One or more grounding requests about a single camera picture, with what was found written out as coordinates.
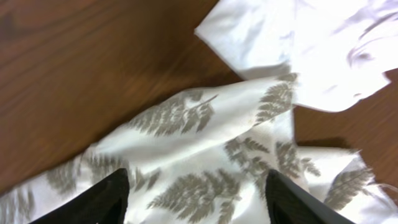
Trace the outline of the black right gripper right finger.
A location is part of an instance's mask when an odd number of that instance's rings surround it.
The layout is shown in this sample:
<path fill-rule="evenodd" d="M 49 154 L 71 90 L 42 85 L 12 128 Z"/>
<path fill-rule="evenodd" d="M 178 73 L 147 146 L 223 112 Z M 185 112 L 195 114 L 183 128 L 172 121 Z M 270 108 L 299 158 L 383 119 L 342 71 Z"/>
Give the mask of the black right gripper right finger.
<path fill-rule="evenodd" d="M 265 196 L 271 224 L 354 224 L 274 169 Z"/>

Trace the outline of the white fern print garment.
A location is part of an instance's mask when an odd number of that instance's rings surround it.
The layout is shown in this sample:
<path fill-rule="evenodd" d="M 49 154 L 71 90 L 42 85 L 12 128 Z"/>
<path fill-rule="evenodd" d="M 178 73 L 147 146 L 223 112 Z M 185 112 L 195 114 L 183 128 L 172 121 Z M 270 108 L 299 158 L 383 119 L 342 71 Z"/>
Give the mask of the white fern print garment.
<path fill-rule="evenodd" d="M 354 223 L 396 223 L 358 151 L 296 146 L 296 79 L 182 91 L 2 195 L 1 222 L 34 221 L 124 168 L 126 223 L 269 223 L 272 169 Z"/>

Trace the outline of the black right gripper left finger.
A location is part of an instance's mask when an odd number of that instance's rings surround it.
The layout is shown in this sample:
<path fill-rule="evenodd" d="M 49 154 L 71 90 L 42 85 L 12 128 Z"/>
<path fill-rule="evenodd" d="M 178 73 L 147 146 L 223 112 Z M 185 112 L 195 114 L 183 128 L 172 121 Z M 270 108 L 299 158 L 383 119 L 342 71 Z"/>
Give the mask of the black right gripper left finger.
<path fill-rule="evenodd" d="M 32 224 L 123 224 L 129 189 L 127 170 L 118 169 Z"/>

